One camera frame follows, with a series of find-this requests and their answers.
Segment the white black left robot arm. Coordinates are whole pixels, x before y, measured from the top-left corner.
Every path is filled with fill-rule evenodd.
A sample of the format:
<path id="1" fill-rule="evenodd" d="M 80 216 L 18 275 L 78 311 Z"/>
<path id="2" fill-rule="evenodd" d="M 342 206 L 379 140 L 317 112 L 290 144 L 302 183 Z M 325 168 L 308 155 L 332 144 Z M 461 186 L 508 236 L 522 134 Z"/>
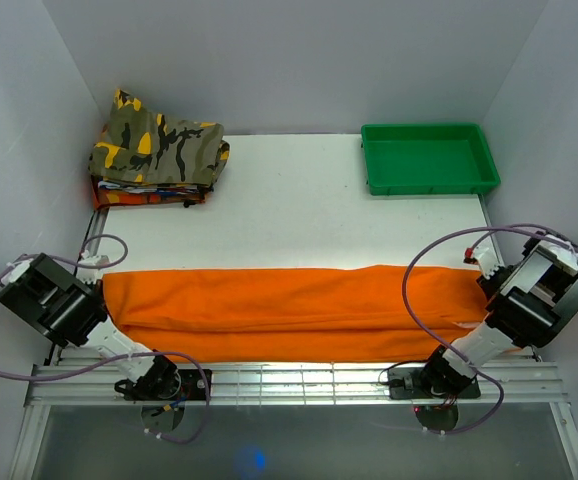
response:
<path id="1" fill-rule="evenodd" d="M 22 260 L 1 279 L 0 303 L 53 343 L 114 357 L 123 379 L 114 390 L 127 400 L 170 400 L 180 396 L 175 364 L 131 340 L 113 323 L 100 293 L 51 257 Z"/>

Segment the green plastic tray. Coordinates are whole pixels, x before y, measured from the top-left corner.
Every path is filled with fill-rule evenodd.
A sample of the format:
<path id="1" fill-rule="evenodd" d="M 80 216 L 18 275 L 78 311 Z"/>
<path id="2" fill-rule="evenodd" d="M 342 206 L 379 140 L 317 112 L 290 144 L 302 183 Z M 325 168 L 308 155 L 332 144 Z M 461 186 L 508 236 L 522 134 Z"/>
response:
<path id="1" fill-rule="evenodd" d="M 361 145 L 373 196 L 485 195 L 500 185 L 475 123 L 366 124 Z"/>

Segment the stack of folded trousers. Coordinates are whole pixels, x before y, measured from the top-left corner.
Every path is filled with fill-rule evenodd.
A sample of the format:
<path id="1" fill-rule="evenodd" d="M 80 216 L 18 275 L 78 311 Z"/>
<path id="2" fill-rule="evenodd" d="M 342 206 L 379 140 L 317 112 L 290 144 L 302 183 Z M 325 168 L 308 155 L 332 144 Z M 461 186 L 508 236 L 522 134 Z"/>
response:
<path id="1" fill-rule="evenodd" d="M 119 185 L 103 181 L 100 177 L 91 178 L 91 190 L 96 210 L 172 203 L 181 203 L 187 208 L 204 203 L 212 192 L 211 188 L 196 186 L 155 188 Z"/>

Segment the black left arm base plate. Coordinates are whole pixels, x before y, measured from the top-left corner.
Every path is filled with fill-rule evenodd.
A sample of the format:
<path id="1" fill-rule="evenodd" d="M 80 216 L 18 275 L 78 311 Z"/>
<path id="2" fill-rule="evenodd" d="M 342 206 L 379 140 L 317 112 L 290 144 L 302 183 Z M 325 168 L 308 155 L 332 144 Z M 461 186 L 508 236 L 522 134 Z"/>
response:
<path id="1" fill-rule="evenodd" d="M 125 379 L 116 382 L 114 390 L 128 401 L 204 401 L 205 387 L 211 388 L 213 371 L 204 369 L 203 373 L 205 377 L 197 370 L 179 369 L 168 378 L 151 383 L 143 378 L 139 382 Z"/>

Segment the camouflage folded trousers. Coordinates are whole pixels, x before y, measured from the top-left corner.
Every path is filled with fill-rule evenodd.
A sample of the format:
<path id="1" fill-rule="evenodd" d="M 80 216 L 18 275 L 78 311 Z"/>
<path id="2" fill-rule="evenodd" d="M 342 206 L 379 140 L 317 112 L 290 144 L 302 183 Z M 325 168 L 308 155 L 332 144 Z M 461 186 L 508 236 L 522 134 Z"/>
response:
<path id="1" fill-rule="evenodd" d="M 152 111 L 118 89 L 88 171 L 105 185 L 203 191 L 217 182 L 229 156 L 221 124 Z"/>

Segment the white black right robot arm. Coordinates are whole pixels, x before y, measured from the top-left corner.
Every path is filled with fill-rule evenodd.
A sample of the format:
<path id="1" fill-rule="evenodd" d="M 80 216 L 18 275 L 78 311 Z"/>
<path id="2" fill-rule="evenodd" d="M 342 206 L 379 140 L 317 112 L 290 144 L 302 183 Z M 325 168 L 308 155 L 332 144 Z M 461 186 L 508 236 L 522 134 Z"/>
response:
<path id="1" fill-rule="evenodd" d="M 433 397 L 461 396 L 475 384 L 477 368 L 514 348 L 548 345 L 578 313 L 578 253 L 561 238 L 528 240 L 515 265 L 502 265 L 480 246 L 466 250 L 465 262 L 480 270 L 486 316 L 428 358 L 419 378 Z"/>

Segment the aluminium table frame rail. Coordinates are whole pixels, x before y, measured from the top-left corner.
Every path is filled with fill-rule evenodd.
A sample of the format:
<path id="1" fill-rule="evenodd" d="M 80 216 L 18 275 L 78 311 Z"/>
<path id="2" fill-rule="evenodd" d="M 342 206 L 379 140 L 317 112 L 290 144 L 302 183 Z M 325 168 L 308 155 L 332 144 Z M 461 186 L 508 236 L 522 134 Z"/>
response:
<path id="1" fill-rule="evenodd" d="M 206 363 L 216 406 L 342 406 L 389 402 L 384 363 Z M 569 400 L 557 364 L 527 350 L 505 354 L 483 368 L 504 389 L 505 404 Z M 27 406 L 127 405 L 114 390 L 120 371 L 110 365 L 28 387 Z"/>

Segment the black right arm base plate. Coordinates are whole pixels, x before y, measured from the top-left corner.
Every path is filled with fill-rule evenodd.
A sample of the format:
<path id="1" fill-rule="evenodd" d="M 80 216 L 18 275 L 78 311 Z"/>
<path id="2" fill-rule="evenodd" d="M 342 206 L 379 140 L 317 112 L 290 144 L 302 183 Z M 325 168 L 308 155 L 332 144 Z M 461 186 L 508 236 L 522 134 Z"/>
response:
<path id="1" fill-rule="evenodd" d="M 393 400 L 478 399 L 481 391 L 475 378 L 438 373 L 430 367 L 393 367 L 387 371 L 389 396 Z"/>

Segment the orange trousers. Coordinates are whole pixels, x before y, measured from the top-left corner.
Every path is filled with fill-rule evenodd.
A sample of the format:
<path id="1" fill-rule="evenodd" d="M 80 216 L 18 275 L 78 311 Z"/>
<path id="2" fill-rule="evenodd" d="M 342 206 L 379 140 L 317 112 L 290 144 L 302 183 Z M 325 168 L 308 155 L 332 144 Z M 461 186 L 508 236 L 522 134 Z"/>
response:
<path id="1" fill-rule="evenodd" d="M 485 317 L 468 269 L 197 269 L 108 273 L 119 330 L 203 363 L 423 360 Z"/>

